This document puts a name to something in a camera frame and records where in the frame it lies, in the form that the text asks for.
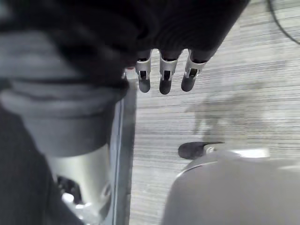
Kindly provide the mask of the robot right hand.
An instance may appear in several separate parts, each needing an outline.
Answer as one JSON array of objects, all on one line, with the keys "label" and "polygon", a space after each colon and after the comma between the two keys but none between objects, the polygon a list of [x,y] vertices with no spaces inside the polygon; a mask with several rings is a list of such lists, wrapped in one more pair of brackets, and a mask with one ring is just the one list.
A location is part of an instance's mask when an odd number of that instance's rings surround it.
[{"label": "robot right hand", "polygon": [[49,168],[45,225],[101,225],[111,206],[110,141],[125,69],[153,49],[207,62],[246,0],[3,0],[0,93]]}]

